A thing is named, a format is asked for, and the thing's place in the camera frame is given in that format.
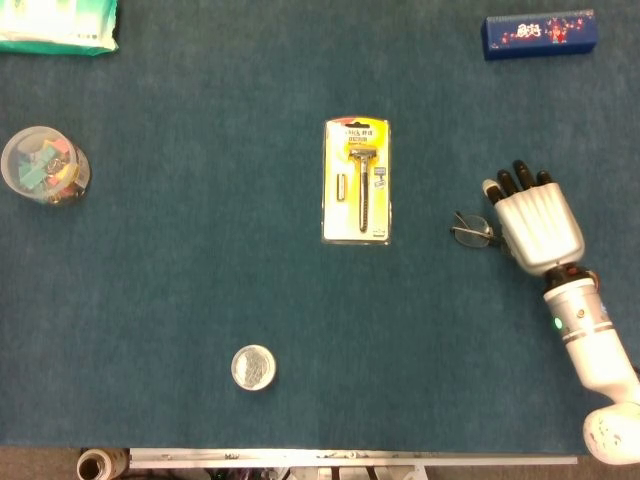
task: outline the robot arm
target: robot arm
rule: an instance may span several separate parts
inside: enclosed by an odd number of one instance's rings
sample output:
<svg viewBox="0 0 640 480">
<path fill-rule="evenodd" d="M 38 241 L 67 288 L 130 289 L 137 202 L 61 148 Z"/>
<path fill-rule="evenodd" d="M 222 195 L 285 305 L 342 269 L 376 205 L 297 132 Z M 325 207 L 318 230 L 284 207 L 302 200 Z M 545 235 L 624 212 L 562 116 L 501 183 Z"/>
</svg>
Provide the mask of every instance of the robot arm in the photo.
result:
<svg viewBox="0 0 640 480">
<path fill-rule="evenodd" d="M 537 181 L 524 162 L 514 163 L 522 185 L 498 172 L 499 183 L 485 180 L 503 235 L 518 264 L 544 276 L 544 300 L 582 384 L 614 405 L 589 414 L 584 439 L 599 460 L 613 465 L 640 462 L 640 381 L 622 347 L 593 275 L 578 262 L 584 239 L 560 186 L 548 172 Z"/>
</svg>

